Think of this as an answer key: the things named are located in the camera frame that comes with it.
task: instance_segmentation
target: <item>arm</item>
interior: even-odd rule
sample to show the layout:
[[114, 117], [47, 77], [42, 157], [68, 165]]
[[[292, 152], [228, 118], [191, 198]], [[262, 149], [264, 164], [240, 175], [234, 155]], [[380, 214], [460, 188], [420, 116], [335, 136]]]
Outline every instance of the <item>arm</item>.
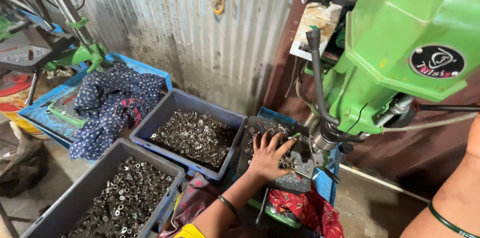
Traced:
[[[458, 228], [480, 236], [480, 116], [472, 124], [466, 154], [458, 168], [435, 194], [435, 210]], [[426, 208], [405, 229], [401, 238], [459, 238]]]
[[[265, 183], [291, 173], [291, 169], [280, 169], [279, 161], [297, 141], [291, 139], [277, 150], [279, 139], [284, 133], [275, 135], [268, 143], [266, 132], [259, 145], [258, 134], [253, 142], [253, 158], [248, 170], [222, 196], [240, 210]], [[227, 230], [235, 219], [233, 212], [220, 200], [214, 201], [192, 224], [207, 238], [217, 238]]]

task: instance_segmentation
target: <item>red patterned cloth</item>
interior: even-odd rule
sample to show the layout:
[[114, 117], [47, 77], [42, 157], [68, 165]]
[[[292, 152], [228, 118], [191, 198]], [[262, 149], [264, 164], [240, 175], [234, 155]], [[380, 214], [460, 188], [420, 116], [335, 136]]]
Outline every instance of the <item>red patterned cloth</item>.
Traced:
[[312, 184], [309, 192], [300, 196], [278, 190], [270, 191], [270, 202], [277, 212], [292, 211], [303, 225], [325, 238], [343, 238], [339, 213], [321, 197]]

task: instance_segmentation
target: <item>navy blue polka dot cloth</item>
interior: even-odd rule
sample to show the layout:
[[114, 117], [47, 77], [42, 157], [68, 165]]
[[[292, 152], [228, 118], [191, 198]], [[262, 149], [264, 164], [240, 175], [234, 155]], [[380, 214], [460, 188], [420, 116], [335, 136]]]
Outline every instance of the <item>navy blue polka dot cloth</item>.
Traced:
[[124, 127], [135, 128], [162, 97], [165, 78], [122, 64], [89, 73], [75, 98], [74, 110], [87, 122], [75, 131], [70, 159], [96, 160]]

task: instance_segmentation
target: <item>cloth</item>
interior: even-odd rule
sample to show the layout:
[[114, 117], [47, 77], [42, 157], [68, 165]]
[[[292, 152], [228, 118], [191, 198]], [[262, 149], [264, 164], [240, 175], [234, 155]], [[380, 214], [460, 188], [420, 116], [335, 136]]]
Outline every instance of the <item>cloth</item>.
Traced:
[[[158, 238], [202, 238], [201, 232], [190, 223], [217, 200], [219, 194], [220, 192], [216, 187], [211, 185], [201, 173], [197, 173], [177, 200], [171, 220], [172, 229], [164, 230]], [[263, 238], [266, 236], [262, 232], [246, 228], [236, 221], [230, 226], [230, 229], [223, 233], [222, 237]]]
[[187, 224], [174, 238], [205, 238], [205, 236], [194, 225]]
[[277, 212], [290, 210], [303, 225], [315, 230], [325, 238], [343, 238], [339, 213], [318, 194], [312, 184], [309, 192], [300, 196], [278, 190], [271, 190], [270, 202]]
[[137, 127], [155, 107], [164, 83], [164, 77], [140, 74], [123, 64], [85, 76], [74, 110], [88, 120], [75, 131], [78, 140], [70, 145], [70, 159], [98, 159], [125, 126]]

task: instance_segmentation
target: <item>corrugated metal wall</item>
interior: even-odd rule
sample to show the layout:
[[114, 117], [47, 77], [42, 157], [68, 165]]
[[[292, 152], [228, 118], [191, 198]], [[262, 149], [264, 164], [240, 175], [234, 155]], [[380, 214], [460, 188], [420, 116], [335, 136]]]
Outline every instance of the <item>corrugated metal wall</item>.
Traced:
[[[86, 0], [79, 12], [109, 51], [169, 72], [191, 94], [251, 114], [263, 100], [291, 3], [226, 0], [215, 16], [208, 0]], [[45, 5], [64, 24], [59, 10]]]

